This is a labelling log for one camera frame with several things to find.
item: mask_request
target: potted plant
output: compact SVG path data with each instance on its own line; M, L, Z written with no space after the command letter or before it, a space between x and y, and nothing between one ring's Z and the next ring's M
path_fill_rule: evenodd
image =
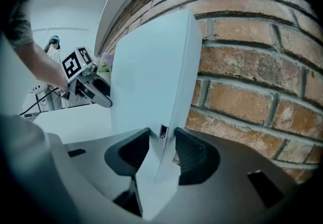
M100 77L105 79L109 84L111 84L111 71L113 64L114 55L111 53L103 53L99 64L98 64L98 74Z

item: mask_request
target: brick wall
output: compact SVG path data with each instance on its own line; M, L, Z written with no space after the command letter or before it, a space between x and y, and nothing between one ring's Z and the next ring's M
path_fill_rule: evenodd
M133 0L103 43L188 9L203 45L186 127L235 140L307 180L323 152L323 32L307 0Z

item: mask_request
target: flower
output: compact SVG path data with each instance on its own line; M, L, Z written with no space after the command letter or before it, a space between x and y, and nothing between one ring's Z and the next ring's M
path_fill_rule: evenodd
M110 72L112 70L113 59L113 54L103 53L99 62L99 72Z

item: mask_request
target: gray pants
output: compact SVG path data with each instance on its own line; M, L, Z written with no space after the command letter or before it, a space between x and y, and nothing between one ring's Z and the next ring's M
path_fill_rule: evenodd
M51 89L47 89L45 91L45 94L48 94L51 92ZM48 105L48 111L54 111L54 110L60 110L62 109L62 99L60 96L58 96L55 91L52 92L50 95L46 97L47 99L47 105Z

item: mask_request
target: white wall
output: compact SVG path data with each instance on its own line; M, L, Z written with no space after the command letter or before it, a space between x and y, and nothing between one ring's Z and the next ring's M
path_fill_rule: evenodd
M59 36L61 58L77 46L86 46L93 52L103 6L104 3L98 0L35 0L31 15L35 42L44 48L51 36ZM35 102L35 95L28 94L21 112ZM83 99L72 105L88 103ZM47 110L47 106L41 106L41 110ZM38 111L35 106L29 113Z

